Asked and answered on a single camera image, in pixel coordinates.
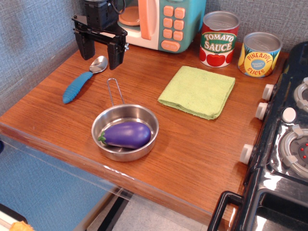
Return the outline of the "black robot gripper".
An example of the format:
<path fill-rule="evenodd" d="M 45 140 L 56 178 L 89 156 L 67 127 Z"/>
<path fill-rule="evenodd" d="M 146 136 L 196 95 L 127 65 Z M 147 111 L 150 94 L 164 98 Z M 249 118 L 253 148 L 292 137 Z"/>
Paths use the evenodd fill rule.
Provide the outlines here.
<path fill-rule="evenodd" d="M 74 34 L 79 52 L 84 60 L 95 55 L 94 41 L 108 44 L 110 70 L 123 63 L 127 32 L 118 25 L 120 11 L 116 0 L 85 0 L 85 15 L 75 14 Z"/>

